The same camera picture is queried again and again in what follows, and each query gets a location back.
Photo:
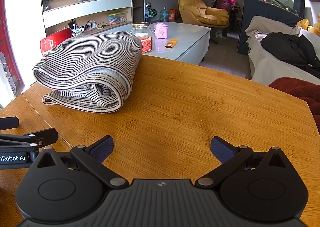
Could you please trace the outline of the white coffee table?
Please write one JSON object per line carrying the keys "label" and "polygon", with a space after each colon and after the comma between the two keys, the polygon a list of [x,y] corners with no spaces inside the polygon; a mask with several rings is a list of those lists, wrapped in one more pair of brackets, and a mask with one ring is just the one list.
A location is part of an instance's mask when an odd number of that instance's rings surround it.
{"label": "white coffee table", "polygon": [[116,25],[103,33],[131,32],[132,27],[135,26],[136,36],[152,36],[152,51],[145,52],[145,55],[194,65],[200,64],[208,52],[211,29],[178,22],[165,22],[164,24],[168,27],[167,37],[161,39],[155,37],[154,24],[148,22]]}

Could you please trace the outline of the yellow plush toy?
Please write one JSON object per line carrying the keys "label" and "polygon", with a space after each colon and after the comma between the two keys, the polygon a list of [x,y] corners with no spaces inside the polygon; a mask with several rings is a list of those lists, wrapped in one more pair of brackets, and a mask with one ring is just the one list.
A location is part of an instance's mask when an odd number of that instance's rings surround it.
{"label": "yellow plush toy", "polygon": [[309,28],[309,20],[307,18],[300,20],[295,24],[296,27],[300,27],[302,29],[308,30]]}

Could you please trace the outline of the white tv shelf unit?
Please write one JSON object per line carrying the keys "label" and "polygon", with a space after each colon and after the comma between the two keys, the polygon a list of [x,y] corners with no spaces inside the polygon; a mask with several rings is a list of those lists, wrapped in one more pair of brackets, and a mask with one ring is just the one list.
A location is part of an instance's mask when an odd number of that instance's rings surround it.
{"label": "white tv shelf unit", "polygon": [[108,25],[108,15],[127,12],[127,21],[132,21],[132,0],[51,0],[43,11],[46,35],[57,32],[75,20],[78,26],[95,22],[98,27]]}

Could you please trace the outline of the striped grey white sweater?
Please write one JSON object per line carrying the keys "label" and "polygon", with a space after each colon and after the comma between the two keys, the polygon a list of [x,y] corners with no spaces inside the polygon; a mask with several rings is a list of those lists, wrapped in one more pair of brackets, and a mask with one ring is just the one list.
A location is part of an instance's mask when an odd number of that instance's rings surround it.
{"label": "striped grey white sweater", "polygon": [[130,32],[82,34],[51,49],[33,75],[50,89],[44,104],[107,114],[131,94],[141,56],[142,42]]}

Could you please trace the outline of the green ball toy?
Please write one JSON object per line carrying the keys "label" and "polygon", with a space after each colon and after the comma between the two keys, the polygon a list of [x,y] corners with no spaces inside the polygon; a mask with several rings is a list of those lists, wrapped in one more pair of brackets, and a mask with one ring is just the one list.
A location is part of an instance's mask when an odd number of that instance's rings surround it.
{"label": "green ball toy", "polygon": [[145,4],[145,21],[150,22],[151,18],[154,18],[157,15],[157,10],[152,9],[151,3],[147,2]]}

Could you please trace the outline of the blue water bottle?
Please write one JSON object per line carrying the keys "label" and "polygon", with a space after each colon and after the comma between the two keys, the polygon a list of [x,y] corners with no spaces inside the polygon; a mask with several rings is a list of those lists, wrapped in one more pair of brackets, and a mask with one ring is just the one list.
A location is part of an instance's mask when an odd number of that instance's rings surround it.
{"label": "blue water bottle", "polygon": [[169,21],[169,10],[164,6],[164,8],[160,11],[160,21],[168,22]]}

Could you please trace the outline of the glass candy jar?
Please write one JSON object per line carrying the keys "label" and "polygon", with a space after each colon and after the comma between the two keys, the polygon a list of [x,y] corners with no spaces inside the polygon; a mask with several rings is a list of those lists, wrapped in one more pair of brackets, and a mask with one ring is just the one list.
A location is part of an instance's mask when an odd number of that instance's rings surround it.
{"label": "glass candy jar", "polygon": [[133,23],[131,33],[142,43],[142,53],[151,52],[153,49],[153,32],[149,22]]}

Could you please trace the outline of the dark red fleece jacket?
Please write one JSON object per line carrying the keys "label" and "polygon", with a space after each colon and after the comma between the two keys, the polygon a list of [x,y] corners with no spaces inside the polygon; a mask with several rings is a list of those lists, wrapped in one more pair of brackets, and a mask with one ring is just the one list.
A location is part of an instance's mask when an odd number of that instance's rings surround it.
{"label": "dark red fleece jacket", "polygon": [[320,128],[320,86],[296,78],[282,77],[269,87],[305,101],[313,115],[317,129]]}

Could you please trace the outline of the black jacket on sofa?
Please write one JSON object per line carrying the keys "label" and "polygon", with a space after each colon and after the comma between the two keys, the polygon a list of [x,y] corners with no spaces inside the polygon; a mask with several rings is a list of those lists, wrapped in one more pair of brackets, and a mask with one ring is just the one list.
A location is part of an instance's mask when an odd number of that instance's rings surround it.
{"label": "black jacket on sofa", "polygon": [[312,43],[304,35],[268,33],[260,44],[280,61],[319,78],[319,58]]}

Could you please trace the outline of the beige blanket on sofa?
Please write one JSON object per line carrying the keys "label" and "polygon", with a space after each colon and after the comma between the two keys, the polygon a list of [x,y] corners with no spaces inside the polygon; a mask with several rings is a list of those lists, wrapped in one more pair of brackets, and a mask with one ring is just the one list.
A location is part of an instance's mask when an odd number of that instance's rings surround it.
{"label": "beige blanket on sofa", "polygon": [[271,20],[263,16],[254,16],[251,19],[249,26],[246,28],[245,33],[247,36],[252,37],[255,33],[277,33],[289,35],[300,35],[300,27],[290,27],[282,22]]}

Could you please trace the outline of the orange container on floor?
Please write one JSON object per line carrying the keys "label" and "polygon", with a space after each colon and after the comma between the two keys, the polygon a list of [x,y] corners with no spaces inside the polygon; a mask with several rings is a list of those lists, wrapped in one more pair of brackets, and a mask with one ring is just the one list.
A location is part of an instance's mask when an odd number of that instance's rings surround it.
{"label": "orange container on floor", "polygon": [[179,18],[179,10],[176,9],[170,9],[169,10],[169,21],[175,22]]}

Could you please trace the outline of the plastic box with toys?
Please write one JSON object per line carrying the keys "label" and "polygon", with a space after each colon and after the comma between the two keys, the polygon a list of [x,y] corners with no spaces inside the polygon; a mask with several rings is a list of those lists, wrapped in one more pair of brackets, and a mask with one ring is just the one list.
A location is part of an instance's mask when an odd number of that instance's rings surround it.
{"label": "plastic box with toys", "polygon": [[127,21],[127,12],[108,14],[107,17],[110,25],[116,25]]}

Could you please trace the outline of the orange small packet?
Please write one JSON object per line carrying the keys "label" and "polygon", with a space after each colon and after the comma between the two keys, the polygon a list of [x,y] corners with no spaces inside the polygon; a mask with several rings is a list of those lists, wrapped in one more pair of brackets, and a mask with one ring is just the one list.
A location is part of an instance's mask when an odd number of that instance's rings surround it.
{"label": "orange small packet", "polygon": [[171,39],[165,44],[165,48],[173,48],[177,44],[178,40],[177,39]]}

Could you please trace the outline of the pink small box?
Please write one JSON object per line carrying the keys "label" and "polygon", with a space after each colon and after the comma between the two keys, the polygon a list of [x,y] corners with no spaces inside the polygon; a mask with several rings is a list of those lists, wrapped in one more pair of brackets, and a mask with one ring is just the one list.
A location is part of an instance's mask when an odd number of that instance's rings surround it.
{"label": "pink small box", "polygon": [[166,39],[168,37],[168,25],[166,23],[154,24],[156,39]]}

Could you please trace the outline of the colourful plush doll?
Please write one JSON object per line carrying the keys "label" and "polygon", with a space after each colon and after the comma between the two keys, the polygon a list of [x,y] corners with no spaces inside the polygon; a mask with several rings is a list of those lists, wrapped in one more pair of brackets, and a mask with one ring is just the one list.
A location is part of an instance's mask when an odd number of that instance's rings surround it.
{"label": "colourful plush doll", "polygon": [[318,21],[314,24],[314,26],[308,27],[308,31],[315,35],[320,35],[320,14],[317,15],[317,20]]}

